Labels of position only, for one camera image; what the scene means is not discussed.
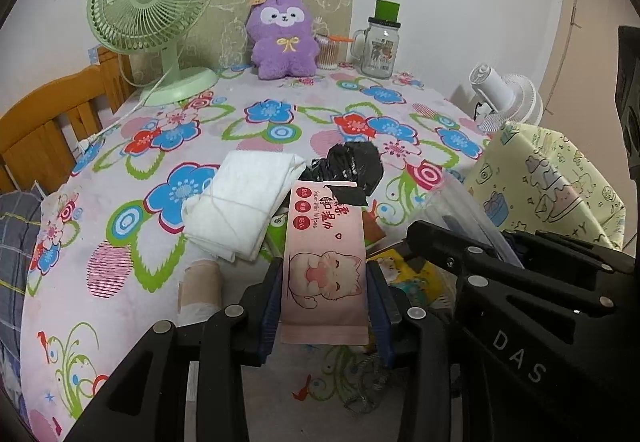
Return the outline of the pink tissue pack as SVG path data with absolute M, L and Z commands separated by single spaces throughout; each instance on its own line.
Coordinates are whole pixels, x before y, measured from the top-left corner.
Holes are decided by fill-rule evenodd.
M 368 342 L 362 196 L 354 182 L 293 185 L 283 254 L 280 337 L 285 344 Z

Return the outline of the yellow cartoon tissue pack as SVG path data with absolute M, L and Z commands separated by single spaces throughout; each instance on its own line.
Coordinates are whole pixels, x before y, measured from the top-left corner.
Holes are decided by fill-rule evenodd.
M 413 306 L 426 308 L 444 294 L 444 284 L 431 262 L 406 260 L 396 249 L 386 249 L 372 260 L 378 262 L 387 284 L 402 290 Z

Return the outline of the white folded cloth bundle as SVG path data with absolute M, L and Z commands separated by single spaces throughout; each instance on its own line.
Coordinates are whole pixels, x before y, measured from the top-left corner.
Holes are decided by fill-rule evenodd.
M 296 154 L 234 150 L 182 204 L 183 234 L 212 256 L 254 261 L 274 213 L 306 168 Z

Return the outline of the floral tablecloth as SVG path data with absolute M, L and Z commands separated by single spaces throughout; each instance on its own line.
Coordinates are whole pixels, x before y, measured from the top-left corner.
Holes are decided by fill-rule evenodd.
M 189 101 L 126 105 L 41 208 L 22 316 L 21 383 L 40 441 L 61 441 L 143 333 L 178 314 L 202 260 L 238 294 L 283 233 L 285 179 L 337 144 L 368 142 L 384 174 L 367 216 L 386 240 L 444 172 L 465 176 L 488 136 L 408 72 L 344 65 L 265 81 L 246 66 Z

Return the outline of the yellow cartoon storage box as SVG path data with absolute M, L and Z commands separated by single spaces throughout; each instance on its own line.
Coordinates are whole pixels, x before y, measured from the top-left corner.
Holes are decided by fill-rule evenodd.
M 623 248 L 623 201 L 561 132 L 506 122 L 464 186 L 501 231 L 552 232 Z

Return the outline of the black plastic bag bundle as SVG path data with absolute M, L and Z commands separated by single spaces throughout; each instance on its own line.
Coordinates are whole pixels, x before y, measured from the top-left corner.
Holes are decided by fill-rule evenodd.
M 325 158 L 311 162 L 299 180 L 323 183 L 339 204 L 365 207 L 383 176 L 376 146 L 352 141 L 332 146 Z

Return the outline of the plaid blue cushion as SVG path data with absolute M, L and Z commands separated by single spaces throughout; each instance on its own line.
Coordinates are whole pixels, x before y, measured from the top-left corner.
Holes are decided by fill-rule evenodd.
M 16 408 L 21 387 L 21 326 L 27 272 L 40 228 L 42 196 L 31 191 L 1 195 L 1 384 Z

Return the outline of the white standing fan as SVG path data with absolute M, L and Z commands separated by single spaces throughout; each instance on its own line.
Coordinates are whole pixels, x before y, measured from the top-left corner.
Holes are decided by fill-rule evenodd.
M 469 82 L 480 98 L 474 120 L 484 133 L 493 134 L 506 122 L 540 124 L 544 104 L 533 81 L 527 77 L 519 74 L 500 76 L 483 63 L 472 70 Z

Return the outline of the wooden chair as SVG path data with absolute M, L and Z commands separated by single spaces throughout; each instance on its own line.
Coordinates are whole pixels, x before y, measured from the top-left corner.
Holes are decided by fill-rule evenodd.
M 118 110 L 134 92 L 125 80 L 129 58 L 100 46 L 98 60 L 33 90 L 1 117 L 2 193 L 26 191 L 34 183 L 48 193 L 56 191 L 75 165 L 58 117 L 70 121 L 78 139 L 87 139 L 102 129 L 94 101 L 104 96 L 110 109 Z

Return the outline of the glass mason jar mug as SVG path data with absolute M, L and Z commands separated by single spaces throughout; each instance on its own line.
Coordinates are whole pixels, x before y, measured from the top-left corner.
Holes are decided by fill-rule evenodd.
M 376 17 L 370 17 L 368 23 L 352 36 L 349 54 L 363 75 L 388 79 L 394 71 L 400 24 Z

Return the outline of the purple plush toy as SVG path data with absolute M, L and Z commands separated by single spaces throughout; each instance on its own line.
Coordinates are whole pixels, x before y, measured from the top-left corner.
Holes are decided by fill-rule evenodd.
M 250 60 L 259 79 L 316 74 L 319 45 L 303 0 L 257 0 L 250 9 L 246 32 L 253 43 Z

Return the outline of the cotton swab container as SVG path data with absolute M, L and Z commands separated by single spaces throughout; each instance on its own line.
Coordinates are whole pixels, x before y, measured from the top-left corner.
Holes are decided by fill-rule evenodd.
M 337 69 L 340 62 L 342 44 L 352 43 L 353 38 L 338 35 L 316 35 L 319 54 L 316 58 L 317 67 L 323 70 Z

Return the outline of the green cap on jar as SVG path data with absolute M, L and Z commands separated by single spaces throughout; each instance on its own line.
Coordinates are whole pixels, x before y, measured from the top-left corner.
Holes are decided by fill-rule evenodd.
M 388 0 L 378 0 L 375 2 L 374 17 L 387 23 L 398 21 L 400 5 L 397 2 Z

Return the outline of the green desk fan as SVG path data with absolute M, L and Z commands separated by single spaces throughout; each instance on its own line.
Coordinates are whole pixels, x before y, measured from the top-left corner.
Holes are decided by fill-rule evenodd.
M 182 68 L 178 45 L 212 0 L 88 0 L 93 35 L 117 54 L 157 52 L 162 76 L 141 90 L 146 106 L 165 106 L 192 98 L 213 87 L 218 76 L 209 67 Z

